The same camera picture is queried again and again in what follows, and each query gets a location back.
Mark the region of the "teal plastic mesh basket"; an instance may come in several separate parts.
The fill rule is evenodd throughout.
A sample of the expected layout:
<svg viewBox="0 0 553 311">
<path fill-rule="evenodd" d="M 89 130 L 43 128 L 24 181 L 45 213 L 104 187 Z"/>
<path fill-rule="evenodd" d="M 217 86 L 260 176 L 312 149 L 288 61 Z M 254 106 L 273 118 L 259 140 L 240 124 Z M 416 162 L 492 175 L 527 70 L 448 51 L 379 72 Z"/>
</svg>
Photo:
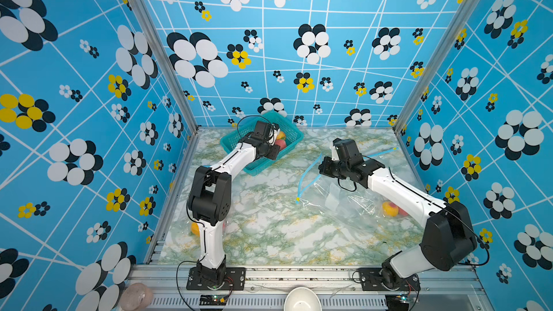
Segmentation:
<svg viewBox="0 0 553 311">
<path fill-rule="evenodd" d="M 220 144 L 230 155 L 236 148 L 246 148 L 248 144 L 260 148 L 261 152 L 256 154 L 256 160 L 243 169 L 245 173 L 256 176 L 290 153 L 304 138 L 304 133 L 276 112 L 254 116 L 253 119 L 254 121 L 246 124 L 243 121 L 239 122 L 238 129 L 225 135 L 220 140 Z M 269 148 L 269 144 L 276 143 L 277 140 L 278 134 L 274 132 L 275 128 L 285 134 L 283 141 L 285 141 L 286 147 L 282 148 L 279 153 L 276 153 L 274 148 Z"/>
</svg>

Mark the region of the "clear zip bag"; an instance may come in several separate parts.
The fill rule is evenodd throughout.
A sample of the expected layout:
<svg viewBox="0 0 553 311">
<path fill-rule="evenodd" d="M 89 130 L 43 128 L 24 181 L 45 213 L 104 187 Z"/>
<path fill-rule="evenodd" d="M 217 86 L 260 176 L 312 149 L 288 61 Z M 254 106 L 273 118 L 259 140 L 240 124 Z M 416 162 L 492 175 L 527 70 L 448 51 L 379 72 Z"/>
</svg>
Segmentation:
<svg viewBox="0 0 553 311">
<path fill-rule="evenodd" d="M 398 152 L 398 148 L 390 148 L 384 151 L 379 151 L 377 153 L 373 153 L 370 158 L 374 158 L 378 161 L 384 161 L 384 156 L 391 153 Z M 378 200 L 380 202 L 381 207 L 381 213 L 383 217 L 390 217 L 390 218 L 404 218 L 408 217 L 408 213 L 403 210 L 401 207 L 398 207 L 397 204 L 390 201 L 386 197 L 384 197 L 381 194 L 375 193 L 375 195 L 378 197 Z"/>
<path fill-rule="evenodd" d="M 303 172 L 298 183 L 296 204 L 316 211 L 342 225 L 369 231 L 385 223 L 384 197 L 360 185 L 326 177 L 318 171 L 320 155 Z"/>
</svg>

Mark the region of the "yellow round peach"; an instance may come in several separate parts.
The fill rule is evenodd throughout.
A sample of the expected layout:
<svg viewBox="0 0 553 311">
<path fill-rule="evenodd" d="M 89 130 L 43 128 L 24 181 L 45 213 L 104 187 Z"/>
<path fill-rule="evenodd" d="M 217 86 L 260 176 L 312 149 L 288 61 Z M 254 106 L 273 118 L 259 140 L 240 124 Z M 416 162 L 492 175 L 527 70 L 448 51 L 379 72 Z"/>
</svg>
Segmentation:
<svg viewBox="0 0 553 311">
<path fill-rule="evenodd" d="M 399 207 L 389 201 L 383 202 L 382 204 L 383 215 L 386 217 L 397 217 L 399 215 Z"/>
</svg>

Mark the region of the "yellow orange peach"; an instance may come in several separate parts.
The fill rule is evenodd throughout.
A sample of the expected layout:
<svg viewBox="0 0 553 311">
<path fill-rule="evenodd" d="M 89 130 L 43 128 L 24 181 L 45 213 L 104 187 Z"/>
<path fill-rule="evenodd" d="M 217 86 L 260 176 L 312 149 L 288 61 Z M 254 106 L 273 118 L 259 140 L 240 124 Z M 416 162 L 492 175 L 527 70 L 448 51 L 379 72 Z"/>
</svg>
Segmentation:
<svg viewBox="0 0 553 311">
<path fill-rule="evenodd" d="M 195 236 L 200 236 L 200 229 L 197 223 L 191 224 L 191 233 Z"/>
</svg>

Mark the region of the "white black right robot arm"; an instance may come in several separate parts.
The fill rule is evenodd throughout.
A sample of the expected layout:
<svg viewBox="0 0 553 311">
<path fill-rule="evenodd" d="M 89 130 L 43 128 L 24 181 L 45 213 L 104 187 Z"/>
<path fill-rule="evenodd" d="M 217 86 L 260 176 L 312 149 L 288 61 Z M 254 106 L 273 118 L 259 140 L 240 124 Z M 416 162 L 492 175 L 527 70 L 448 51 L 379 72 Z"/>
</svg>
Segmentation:
<svg viewBox="0 0 553 311">
<path fill-rule="evenodd" d="M 478 246 L 478 235 L 463 204 L 425 194 L 377 160 L 361 159 L 353 164 L 325 157 L 318 169 L 326 177 L 349 179 L 383 196 L 423 228 L 419 244 L 382 263 L 380 276 L 387 289 L 397 289 L 408 278 L 431 269 L 447 272 Z"/>
</svg>

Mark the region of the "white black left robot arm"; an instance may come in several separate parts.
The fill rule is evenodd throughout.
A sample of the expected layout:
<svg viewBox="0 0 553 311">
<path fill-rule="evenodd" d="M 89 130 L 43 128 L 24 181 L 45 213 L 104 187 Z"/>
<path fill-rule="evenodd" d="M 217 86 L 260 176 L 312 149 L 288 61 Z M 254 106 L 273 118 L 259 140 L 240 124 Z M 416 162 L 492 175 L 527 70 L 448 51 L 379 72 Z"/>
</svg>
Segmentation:
<svg viewBox="0 0 553 311">
<path fill-rule="evenodd" d="M 187 210 L 192 212 L 191 219 L 200 231 L 197 273 L 211 285 L 220 286 L 226 275 L 223 221 L 230 211 L 233 179 L 254 161 L 275 160 L 280 151 L 276 145 L 279 134 L 278 126 L 256 129 L 241 138 L 225 158 L 195 171 Z"/>
</svg>

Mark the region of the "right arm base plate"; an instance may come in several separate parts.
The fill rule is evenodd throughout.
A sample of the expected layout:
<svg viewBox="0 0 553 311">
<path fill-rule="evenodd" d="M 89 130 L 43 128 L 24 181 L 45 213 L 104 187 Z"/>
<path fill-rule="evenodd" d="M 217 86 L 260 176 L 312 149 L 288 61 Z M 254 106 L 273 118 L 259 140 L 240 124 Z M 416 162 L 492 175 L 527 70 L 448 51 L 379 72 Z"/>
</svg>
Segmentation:
<svg viewBox="0 0 553 311">
<path fill-rule="evenodd" d="M 412 275 L 408 278 L 397 276 L 390 269 L 359 268 L 352 274 L 352 279 L 360 283 L 365 292 L 419 292 L 420 280 Z"/>
</svg>

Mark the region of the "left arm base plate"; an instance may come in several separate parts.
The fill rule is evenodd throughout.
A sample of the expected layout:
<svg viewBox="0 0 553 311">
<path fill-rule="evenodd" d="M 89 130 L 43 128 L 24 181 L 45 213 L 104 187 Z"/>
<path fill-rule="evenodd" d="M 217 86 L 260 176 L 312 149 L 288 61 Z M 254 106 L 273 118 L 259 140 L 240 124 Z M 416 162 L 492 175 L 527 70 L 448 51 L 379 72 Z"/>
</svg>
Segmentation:
<svg viewBox="0 0 553 311">
<path fill-rule="evenodd" d="M 243 291 L 245 282 L 246 268 L 225 266 L 222 269 L 208 269 L 197 265 L 190 269 L 186 289 Z"/>
</svg>

